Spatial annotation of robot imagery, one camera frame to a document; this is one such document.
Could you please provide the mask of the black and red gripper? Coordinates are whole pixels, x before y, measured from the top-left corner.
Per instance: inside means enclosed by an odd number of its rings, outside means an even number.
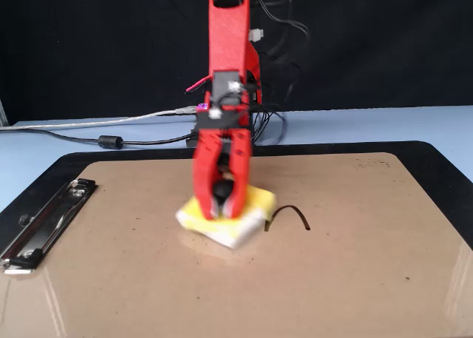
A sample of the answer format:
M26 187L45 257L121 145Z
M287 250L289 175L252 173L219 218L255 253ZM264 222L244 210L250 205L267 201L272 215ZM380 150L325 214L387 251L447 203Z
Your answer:
M197 146L193 155L193 190L204 218L212 220L218 205L213 196L214 181L220 178L217 161L222 149L222 131L229 129L231 147L229 170L233 176L233 188L223 206L227 218L240 215L245 205L251 157L251 128L248 110L203 109L197 112L195 130Z

